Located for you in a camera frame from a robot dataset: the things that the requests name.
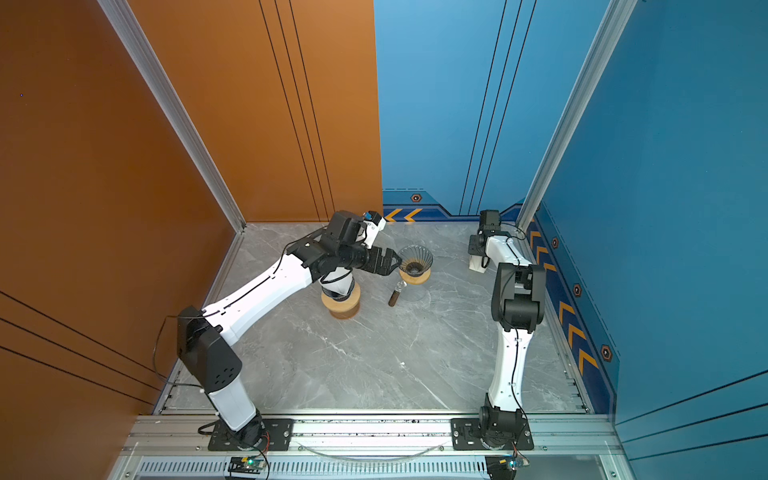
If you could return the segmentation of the grey ribbed glass dripper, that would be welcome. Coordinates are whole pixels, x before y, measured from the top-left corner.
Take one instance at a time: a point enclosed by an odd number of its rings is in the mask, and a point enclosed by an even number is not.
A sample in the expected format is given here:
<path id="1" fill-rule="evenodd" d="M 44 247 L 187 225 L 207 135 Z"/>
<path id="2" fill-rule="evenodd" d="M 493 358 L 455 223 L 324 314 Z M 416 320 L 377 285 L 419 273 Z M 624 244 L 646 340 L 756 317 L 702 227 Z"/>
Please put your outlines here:
<path id="1" fill-rule="evenodd" d="M 406 246 L 398 252 L 398 255 L 402 258 L 400 271 L 414 278 L 425 275 L 434 262 L 432 252 L 421 245 Z"/>

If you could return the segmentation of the coffee filter paper pack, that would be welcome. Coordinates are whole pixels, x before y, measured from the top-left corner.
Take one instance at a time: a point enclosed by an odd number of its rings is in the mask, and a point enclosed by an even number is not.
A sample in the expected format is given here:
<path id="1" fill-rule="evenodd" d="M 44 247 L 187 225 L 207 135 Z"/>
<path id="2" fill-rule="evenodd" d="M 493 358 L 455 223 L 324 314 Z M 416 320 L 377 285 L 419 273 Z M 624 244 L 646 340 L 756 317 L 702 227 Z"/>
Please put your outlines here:
<path id="1" fill-rule="evenodd" d="M 489 259 L 485 256 L 471 255 L 469 259 L 469 269 L 478 273 L 484 273 L 487 270 Z"/>

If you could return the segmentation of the white paper coffee filter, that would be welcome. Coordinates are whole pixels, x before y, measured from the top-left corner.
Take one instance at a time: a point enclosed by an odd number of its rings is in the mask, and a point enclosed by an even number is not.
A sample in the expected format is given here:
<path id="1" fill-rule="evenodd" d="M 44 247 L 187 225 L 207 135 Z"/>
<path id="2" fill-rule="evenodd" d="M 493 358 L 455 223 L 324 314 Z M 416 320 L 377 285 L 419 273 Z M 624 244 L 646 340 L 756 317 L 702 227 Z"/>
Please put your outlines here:
<path id="1" fill-rule="evenodd" d="M 322 292 L 335 301 L 346 300 L 356 283 L 351 269 L 338 267 L 320 279 Z"/>

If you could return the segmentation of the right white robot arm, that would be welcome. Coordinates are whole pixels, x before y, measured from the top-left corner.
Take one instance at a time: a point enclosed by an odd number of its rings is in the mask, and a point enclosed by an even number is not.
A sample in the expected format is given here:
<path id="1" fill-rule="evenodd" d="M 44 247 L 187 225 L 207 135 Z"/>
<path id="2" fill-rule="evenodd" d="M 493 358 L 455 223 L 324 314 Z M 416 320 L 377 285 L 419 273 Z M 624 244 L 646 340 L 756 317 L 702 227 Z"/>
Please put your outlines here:
<path id="1" fill-rule="evenodd" d="M 471 270 L 483 273 L 496 266 L 490 310 L 499 338 L 494 377 L 481 407 L 483 433 L 512 432 L 525 418 L 523 375 L 528 347 L 544 317 L 546 273 L 525 257 L 521 241 L 503 228 L 499 211 L 484 210 L 468 245 Z"/>

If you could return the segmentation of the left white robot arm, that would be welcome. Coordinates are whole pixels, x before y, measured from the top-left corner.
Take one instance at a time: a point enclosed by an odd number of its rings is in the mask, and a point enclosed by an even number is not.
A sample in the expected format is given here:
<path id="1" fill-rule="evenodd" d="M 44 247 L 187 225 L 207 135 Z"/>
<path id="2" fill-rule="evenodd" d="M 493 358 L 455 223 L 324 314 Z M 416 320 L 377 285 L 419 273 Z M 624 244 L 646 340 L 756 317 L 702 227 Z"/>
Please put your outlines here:
<path id="1" fill-rule="evenodd" d="M 241 379 L 235 344 L 257 321 L 313 284 L 320 285 L 323 305 L 333 317 L 353 317 L 362 295 L 355 271 L 387 277 L 402 263 L 394 250 L 375 244 L 386 225 L 375 211 L 337 211 L 327 225 L 288 242 L 273 265 L 234 293 L 177 315 L 178 357 L 230 432 L 259 434 L 262 429 Z"/>

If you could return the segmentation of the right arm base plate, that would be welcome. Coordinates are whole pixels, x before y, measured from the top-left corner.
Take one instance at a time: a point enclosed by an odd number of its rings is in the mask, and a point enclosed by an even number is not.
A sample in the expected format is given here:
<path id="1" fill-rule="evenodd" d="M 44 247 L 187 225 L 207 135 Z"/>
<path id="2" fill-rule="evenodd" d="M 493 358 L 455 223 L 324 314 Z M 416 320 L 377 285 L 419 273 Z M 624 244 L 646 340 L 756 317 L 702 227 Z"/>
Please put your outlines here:
<path id="1" fill-rule="evenodd" d="M 453 449 L 456 451 L 495 450 L 532 451 L 533 434 L 525 418 L 515 419 L 507 425 L 488 422 L 481 425 L 480 419 L 453 418 L 450 421 Z"/>

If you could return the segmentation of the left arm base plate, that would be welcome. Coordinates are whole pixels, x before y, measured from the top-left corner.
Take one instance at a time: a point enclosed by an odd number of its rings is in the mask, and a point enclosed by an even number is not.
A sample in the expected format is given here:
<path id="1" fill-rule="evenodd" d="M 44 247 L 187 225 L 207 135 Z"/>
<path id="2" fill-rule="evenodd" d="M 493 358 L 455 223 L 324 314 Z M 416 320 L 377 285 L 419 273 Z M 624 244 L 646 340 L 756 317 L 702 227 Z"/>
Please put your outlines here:
<path id="1" fill-rule="evenodd" d="M 289 449 L 294 421 L 290 418 L 255 418 L 239 431 L 231 430 L 223 421 L 212 424 L 209 451 L 284 452 Z"/>

